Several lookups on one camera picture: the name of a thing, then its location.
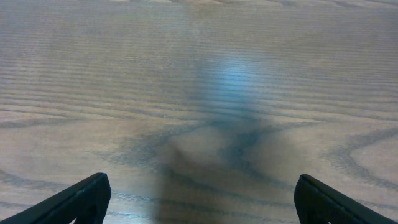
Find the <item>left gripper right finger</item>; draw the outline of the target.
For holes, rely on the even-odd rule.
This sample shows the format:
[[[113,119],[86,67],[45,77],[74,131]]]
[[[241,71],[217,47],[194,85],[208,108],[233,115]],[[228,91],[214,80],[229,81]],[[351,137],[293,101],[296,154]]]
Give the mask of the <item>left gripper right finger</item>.
[[[397,224],[308,174],[299,177],[294,204],[301,224]]]

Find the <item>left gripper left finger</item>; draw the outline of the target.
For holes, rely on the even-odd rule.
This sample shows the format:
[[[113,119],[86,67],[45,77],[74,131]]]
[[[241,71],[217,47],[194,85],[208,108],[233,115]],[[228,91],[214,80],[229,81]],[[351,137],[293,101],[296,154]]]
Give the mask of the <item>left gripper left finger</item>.
[[[102,224],[110,198],[108,176],[99,172],[1,224]]]

